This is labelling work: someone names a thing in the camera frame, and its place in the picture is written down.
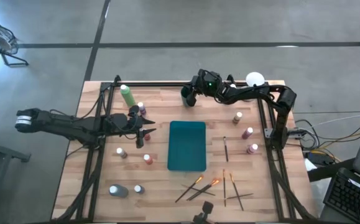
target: paint bottle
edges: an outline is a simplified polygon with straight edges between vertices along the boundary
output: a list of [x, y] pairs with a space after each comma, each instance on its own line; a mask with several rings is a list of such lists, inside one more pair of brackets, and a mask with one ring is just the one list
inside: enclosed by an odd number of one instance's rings
[[144, 155], [144, 160], [148, 165], [151, 165], [152, 163], [154, 163], [154, 161], [152, 160], [152, 157], [150, 157], [148, 154]]
[[140, 108], [141, 115], [145, 116], [145, 114], [147, 113], [147, 110], [145, 109], [144, 104], [142, 102], [139, 102], [137, 105]]
[[234, 124], [238, 124], [239, 121], [241, 120], [241, 118], [242, 118], [242, 113], [241, 113], [241, 112], [237, 112], [236, 115], [235, 115], [235, 117], [234, 117], [234, 119], [232, 120], [232, 122], [233, 122]]
[[144, 139], [145, 139], [145, 141], [149, 141], [150, 140], [150, 134], [144, 135]]
[[127, 153], [122, 148], [117, 148], [116, 153], [118, 153], [120, 157], [122, 157], [122, 159], [125, 159], [127, 157]]
[[122, 94], [124, 101], [126, 102], [128, 107], [132, 107], [132, 106], [136, 105], [136, 101], [134, 100], [134, 97], [132, 96], [132, 93], [128, 86], [121, 85], [120, 93]]
[[125, 198], [129, 194], [129, 190], [119, 184], [114, 184], [110, 186], [109, 194], [115, 197]]
[[134, 187], [134, 190], [139, 194], [143, 194], [145, 192], [145, 188], [143, 186], [141, 186], [141, 185], [136, 185]]
[[246, 150], [246, 152], [248, 154], [253, 154], [258, 150], [259, 146], [257, 144], [253, 144], [251, 146], [248, 147], [248, 149]]
[[247, 128], [242, 134], [243, 139], [247, 139], [250, 135], [253, 134], [253, 128]]

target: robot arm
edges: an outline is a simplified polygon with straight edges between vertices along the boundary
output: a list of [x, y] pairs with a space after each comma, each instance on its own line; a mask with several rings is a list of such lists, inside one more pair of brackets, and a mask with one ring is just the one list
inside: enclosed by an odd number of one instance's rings
[[155, 122], [138, 116], [138, 111], [138, 106], [130, 108], [127, 120], [125, 114], [76, 118], [33, 108], [17, 112], [15, 127], [22, 133], [44, 131], [57, 134], [69, 140], [78, 140], [86, 146], [98, 144], [98, 139], [103, 136], [135, 134], [137, 148], [141, 148], [144, 145], [142, 138], [156, 129], [140, 131], [143, 124], [154, 124]]
[[[228, 77], [228, 80], [233, 80], [231, 75]], [[272, 146], [275, 149], [284, 148], [288, 138], [286, 128], [287, 117], [297, 96], [289, 87], [283, 85], [268, 85], [265, 83], [259, 86], [237, 89], [231, 87], [230, 83], [223, 82], [218, 73], [201, 69], [198, 75], [194, 76], [192, 81], [183, 88], [185, 88], [185, 92], [188, 93], [187, 103], [190, 106], [195, 105], [195, 97], [200, 94], [211, 96], [217, 103], [226, 105], [233, 104], [238, 100], [263, 99], [277, 111], [277, 123], [270, 135]], [[274, 101], [274, 96], [271, 94], [272, 92], [280, 93], [277, 101]]]

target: white bottle cap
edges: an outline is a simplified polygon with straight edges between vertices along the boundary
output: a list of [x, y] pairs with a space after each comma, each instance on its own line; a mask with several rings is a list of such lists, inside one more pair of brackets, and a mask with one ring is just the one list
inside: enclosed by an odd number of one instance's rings
[[136, 186], [134, 187], [134, 190], [135, 190], [136, 192], [140, 192], [140, 191], [141, 191], [141, 186], [140, 186], [140, 185], [136, 185]]
[[117, 187], [117, 186], [111, 186], [111, 187], [109, 188], [109, 192], [110, 192], [111, 194], [115, 194], [117, 191], [118, 191], [118, 187]]
[[117, 148], [117, 149], [116, 149], [116, 153], [122, 154], [122, 153], [123, 153], [123, 149], [122, 149], [122, 148]]
[[246, 76], [246, 83], [249, 86], [254, 86], [254, 85], [259, 86], [264, 84], [264, 82], [265, 82], [264, 77], [258, 72], [251, 72]]

